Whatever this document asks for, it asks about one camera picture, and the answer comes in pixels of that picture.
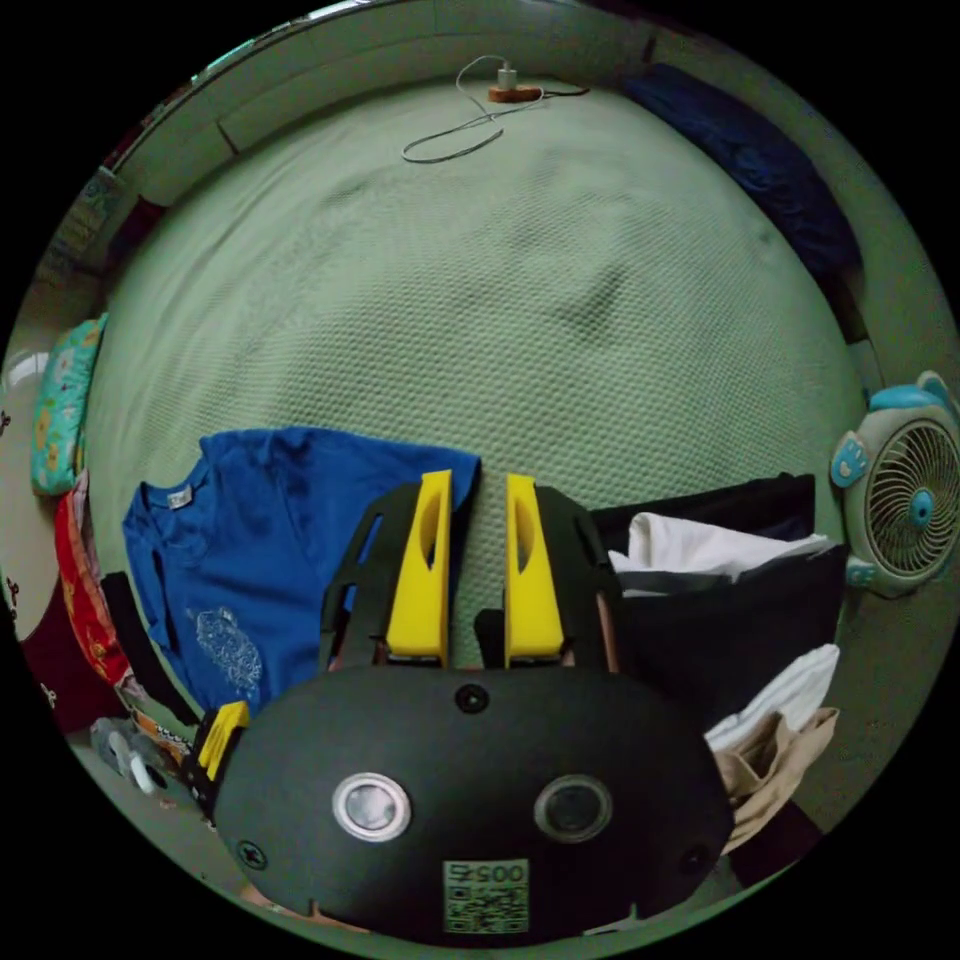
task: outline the dark blue blanket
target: dark blue blanket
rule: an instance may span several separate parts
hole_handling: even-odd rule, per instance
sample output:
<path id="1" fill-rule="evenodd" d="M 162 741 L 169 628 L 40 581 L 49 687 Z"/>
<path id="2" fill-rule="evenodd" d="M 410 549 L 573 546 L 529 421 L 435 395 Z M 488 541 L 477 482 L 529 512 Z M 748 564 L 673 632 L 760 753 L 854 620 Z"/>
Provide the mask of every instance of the dark blue blanket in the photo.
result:
<path id="1" fill-rule="evenodd" d="M 626 94 L 710 156 L 749 194 L 818 279 L 862 265 L 843 211 L 809 158 L 766 117 L 667 64 Z"/>

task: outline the fan grille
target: fan grille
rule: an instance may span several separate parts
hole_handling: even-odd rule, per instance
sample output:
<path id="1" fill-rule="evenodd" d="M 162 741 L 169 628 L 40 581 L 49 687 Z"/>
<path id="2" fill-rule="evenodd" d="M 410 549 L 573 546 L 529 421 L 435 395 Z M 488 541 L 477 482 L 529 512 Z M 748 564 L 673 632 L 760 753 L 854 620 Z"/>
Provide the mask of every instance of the fan grille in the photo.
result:
<path id="1" fill-rule="evenodd" d="M 910 517 L 920 490 L 934 501 L 922 527 Z M 916 421 L 887 442 L 870 473 L 865 520 L 874 554 L 893 574 L 919 578 L 948 556 L 960 534 L 960 451 L 940 424 Z"/>

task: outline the blue t-shirt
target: blue t-shirt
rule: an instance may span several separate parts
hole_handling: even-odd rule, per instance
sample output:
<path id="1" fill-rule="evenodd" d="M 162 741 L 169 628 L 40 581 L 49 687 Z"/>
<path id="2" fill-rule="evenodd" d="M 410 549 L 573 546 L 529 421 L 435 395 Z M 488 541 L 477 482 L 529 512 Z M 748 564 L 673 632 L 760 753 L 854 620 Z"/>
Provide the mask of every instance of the blue t-shirt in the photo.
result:
<path id="1" fill-rule="evenodd" d="M 246 700 L 251 714 L 316 676 L 324 592 L 367 508 L 452 470 L 459 511 L 480 469 L 457 450 L 310 427 L 220 433 L 200 449 L 179 486 L 139 486 L 127 554 L 150 637 L 181 683 L 205 710 Z M 454 518 L 456 531 L 465 517 Z"/>

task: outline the bed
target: bed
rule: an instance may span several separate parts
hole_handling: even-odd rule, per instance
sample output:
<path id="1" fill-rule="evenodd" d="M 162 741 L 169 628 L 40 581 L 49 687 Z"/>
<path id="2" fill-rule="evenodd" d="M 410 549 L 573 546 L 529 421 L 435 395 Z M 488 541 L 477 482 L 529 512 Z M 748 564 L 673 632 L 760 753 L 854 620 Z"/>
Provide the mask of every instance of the bed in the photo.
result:
<path id="1" fill-rule="evenodd" d="M 821 474 L 860 383 L 816 281 L 740 186 L 600 90 L 454 162 L 403 163 L 468 109 L 442 83 L 329 113 L 161 221 L 110 295 L 90 393 L 105 571 L 127 570 L 136 485 L 182 480 L 204 434 L 300 423 L 462 447 L 484 478 L 452 643 L 476 664 L 507 471 L 591 508 Z M 817 524 L 842 538 L 827 484 Z"/>

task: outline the t-shirt collar label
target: t-shirt collar label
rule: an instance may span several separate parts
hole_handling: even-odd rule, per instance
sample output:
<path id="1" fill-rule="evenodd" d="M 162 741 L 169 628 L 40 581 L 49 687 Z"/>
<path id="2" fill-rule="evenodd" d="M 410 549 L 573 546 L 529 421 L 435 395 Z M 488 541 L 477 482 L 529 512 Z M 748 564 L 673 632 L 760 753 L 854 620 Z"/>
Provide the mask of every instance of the t-shirt collar label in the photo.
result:
<path id="1" fill-rule="evenodd" d="M 190 484 L 187 484 L 182 490 L 179 490 L 177 493 L 168 493 L 167 494 L 167 506 L 171 510 L 179 510 L 181 507 L 187 506 L 188 503 L 193 501 L 193 487 Z"/>

